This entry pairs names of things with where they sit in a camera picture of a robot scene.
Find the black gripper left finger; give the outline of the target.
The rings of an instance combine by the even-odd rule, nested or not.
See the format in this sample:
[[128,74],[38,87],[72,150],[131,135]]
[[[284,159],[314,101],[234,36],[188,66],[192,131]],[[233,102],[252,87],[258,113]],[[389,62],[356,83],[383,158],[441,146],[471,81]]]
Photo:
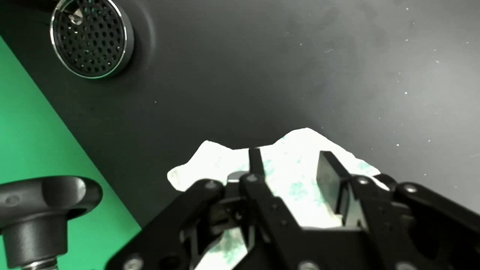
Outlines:
[[107,263],[105,270],[195,270],[228,230],[239,228],[248,254],[233,270],[297,270],[300,225],[266,183],[263,156],[249,150],[237,183],[201,179],[182,192]]

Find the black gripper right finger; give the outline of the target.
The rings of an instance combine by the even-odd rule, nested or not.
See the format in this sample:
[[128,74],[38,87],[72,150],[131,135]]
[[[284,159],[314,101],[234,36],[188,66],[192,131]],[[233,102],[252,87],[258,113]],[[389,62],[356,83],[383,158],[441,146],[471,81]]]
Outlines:
[[309,270],[480,270],[480,216],[419,183],[351,174],[330,152],[317,183],[341,225],[306,231]]

